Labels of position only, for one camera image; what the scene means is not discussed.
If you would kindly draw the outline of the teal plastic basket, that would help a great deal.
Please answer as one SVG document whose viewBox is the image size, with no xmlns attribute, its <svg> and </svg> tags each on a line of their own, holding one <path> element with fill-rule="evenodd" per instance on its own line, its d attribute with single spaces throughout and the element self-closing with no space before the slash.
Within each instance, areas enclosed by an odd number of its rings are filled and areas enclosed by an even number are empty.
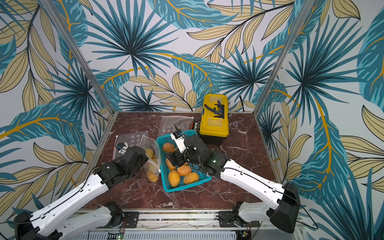
<svg viewBox="0 0 384 240">
<path fill-rule="evenodd" d="M 199 166 L 191 165 L 192 172 L 198 174 L 199 180 L 197 182 L 195 182 L 195 183 L 191 183 L 191 184 L 186 185 L 184 183 L 184 177 L 181 176 L 181 181 L 178 184 L 178 186 L 177 187 L 172 187 L 171 184 L 169 183 L 169 180 L 168 180 L 168 175 L 169 175 L 169 172 L 171 170 L 168 168 L 168 166 L 166 164 L 166 155 L 165 155 L 166 153 L 163 151 L 163 145 L 165 143 L 171 143 L 174 146 L 176 146 L 176 143 L 171 138 L 171 134 L 167 134 L 167 135 L 163 135 L 163 136 L 158 137 L 156 139 L 156 142 L 157 142 L 157 144 L 160 147 L 159 156 L 161 157 L 160 169 L 161 169 L 161 178 L 162 178 L 163 189 L 167 193 L 172 193 L 172 192 L 178 192 L 178 191 L 186 190 L 186 189 L 198 186 L 198 185 L 202 185 L 202 184 L 204 184 L 206 182 L 209 182 L 212 179 L 212 177 L 208 177 L 207 175 L 205 175 L 202 172 L 200 172 L 199 171 Z"/>
</svg>

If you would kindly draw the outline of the yellow potato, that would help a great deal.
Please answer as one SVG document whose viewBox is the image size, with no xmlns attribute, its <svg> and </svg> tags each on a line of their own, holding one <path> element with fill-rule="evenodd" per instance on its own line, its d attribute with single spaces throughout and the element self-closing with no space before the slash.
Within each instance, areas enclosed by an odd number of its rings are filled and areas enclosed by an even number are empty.
<svg viewBox="0 0 384 240">
<path fill-rule="evenodd" d="M 146 149 L 146 155 L 149 159 L 154 159 L 155 158 L 155 153 L 152 149 Z"/>
</svg>

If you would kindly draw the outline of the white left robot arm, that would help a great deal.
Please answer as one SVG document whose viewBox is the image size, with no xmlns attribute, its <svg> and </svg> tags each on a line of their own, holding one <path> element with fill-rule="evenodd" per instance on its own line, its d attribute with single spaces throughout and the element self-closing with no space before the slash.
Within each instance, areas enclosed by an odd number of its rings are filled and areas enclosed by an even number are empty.
<svg viewBox="0 0 384 240">
<path fill-rule="evenodd" d="M 126 221 L 115 202 L 81 215 L 72 215 L 99 195 L 124 183 L 138 173 L 148 161 L 146 151 L 138 146 L 111 162 L 96 166 L 94 173 L 78 187 L 53 203 L 33 213 L 23 211 L 14 219 L 17 240 L 67 240 L 99 227 L 119 229 Z"/>
</svg>

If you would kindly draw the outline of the clear zipper bag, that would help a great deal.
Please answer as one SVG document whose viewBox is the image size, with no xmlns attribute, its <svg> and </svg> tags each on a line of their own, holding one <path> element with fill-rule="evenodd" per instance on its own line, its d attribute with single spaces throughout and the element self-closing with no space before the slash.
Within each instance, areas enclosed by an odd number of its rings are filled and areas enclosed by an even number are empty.
<svg viewBox="0 0 384 240">
<path fill-rule="evenodd" d="M 143 136 L 142 142 L 140 144 L 140 147 L 143 148 L 144 150 L 146 149 L 152 149 L 155 153 L 155 158 L 154 159 L 149 159 L 145 164 L 144 164 L 144 171 L 145 173 L 148 170 L 155 172 L 158 172 L 161 175 L 161 155 L 160 155 L 160 148 L 157 142 L 149 137 Z"/>
</svg>

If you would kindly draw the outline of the greenish potato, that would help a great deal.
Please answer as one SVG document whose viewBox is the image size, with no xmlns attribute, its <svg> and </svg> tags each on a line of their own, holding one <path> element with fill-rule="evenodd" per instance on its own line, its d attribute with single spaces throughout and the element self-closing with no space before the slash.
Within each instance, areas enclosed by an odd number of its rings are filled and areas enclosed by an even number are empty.
<svg viewBox="0 0 384 240">
<path fill-rule="evenodd" d="M 151 183 L 156 183 L 158 180 L 159 180 L 159 173 L 158 172 L 153 172 L 151 170 L 148 170 L 146 172 L 146 176 L 147 176 L 147 179 L 151 182 Z"/>
</svg>

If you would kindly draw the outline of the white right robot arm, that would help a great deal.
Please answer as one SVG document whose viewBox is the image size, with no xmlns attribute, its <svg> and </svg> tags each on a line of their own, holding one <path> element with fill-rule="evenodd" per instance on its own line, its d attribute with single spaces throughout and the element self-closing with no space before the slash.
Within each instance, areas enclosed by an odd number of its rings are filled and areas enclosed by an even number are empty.
<svg viewBox="0 0 384 240">
<path fill-rule="evenodd" d="M 209 150 L 198 135 L 188 137 L 182 132 L 174 132 L 170 137 L 177 145 L 176 150 L 166 154 L 173 166 L 180 167 L 185 163 L 198 166 L 206 176 L 232 183 L 266 204 L 258 207 L 256 204 L 238 203 L 232 213 L 236 222 L 269 221 L 285 233 L 295 231 L 301 205 L 295 185 L 275 183 L 243 168 L 228 156 Z"/>
</svg>

